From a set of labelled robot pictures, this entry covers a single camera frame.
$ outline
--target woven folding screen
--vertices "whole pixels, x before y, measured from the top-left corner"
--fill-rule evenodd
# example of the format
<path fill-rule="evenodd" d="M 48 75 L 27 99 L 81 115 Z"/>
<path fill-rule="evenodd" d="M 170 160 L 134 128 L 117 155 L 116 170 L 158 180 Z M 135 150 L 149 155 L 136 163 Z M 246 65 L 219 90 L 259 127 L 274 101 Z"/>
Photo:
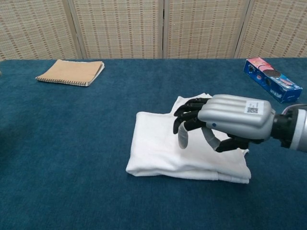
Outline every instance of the woven folding screen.
<path fill-rule="evenodd" d="M 73 0 L 88 58 L 159 58 L 161 0 Z"/>
<path fill-rule="evenodd" d="M 239 58 L 307 57 L 307 1 L 255 0 Z"/>
<path fill-rule="evenodd" d="M 248 0 L 167 0 L 166 58 L 232 58 Z"/>
<path fill-rule="evenodd" d="M 2 0 L 0 60 L 77 58 L 62 0 Z"/>

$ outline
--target robotic hand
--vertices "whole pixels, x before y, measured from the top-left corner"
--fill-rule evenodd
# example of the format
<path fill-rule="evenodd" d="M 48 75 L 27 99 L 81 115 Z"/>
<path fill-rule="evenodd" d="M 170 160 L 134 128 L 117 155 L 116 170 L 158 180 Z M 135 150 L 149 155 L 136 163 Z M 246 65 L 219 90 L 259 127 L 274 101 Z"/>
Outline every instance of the robotic hand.
<path fill-rule="evenodd" d="M 307 152 L 307 104 L 289 106 L 276 114 L 268 101 L 219 94 L 191 99 L 174 116 L 173 132 L 178 133 L 182 149 L 188 145 L 188 131 L 201 128 L 217 152 L 245 150 L 250 142 L 259 144 L 270 137 L 279 139 L 282 147 Z M 230 138 L 220 141 L 212 129 Z"/>

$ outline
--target barcode label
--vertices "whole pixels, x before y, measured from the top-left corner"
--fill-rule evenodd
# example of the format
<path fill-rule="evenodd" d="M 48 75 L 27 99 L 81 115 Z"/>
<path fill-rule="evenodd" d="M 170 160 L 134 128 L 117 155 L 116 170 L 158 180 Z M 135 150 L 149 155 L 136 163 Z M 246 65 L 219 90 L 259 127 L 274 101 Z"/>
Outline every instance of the barcode label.
<path fill-rule="evenodd" d="M 245 111 L 246 114 L 263 114 L 264 101 L 246 101 Z"/>

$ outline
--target qr code sticker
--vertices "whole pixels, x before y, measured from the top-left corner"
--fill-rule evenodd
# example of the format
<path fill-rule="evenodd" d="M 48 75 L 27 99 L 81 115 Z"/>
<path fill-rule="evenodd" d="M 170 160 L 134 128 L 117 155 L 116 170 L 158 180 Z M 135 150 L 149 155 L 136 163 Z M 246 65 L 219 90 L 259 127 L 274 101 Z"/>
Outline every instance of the qr code sticker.
<path fill-rule="evenodd" d="M 247 113 L 257 114 L 258 113 L 258 108 L 248 107 Z"/>

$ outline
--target brown notebook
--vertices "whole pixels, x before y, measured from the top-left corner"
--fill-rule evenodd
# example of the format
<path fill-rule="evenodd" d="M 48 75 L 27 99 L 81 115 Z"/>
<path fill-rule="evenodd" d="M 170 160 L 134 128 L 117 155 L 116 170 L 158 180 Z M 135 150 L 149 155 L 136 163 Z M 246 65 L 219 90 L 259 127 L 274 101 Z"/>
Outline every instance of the brown notebook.
<path fill-rule="evenodd" d="M 105 68 L 102 61 L 78 62 L 57 60 L 38 81 L 89 86 Z"/>

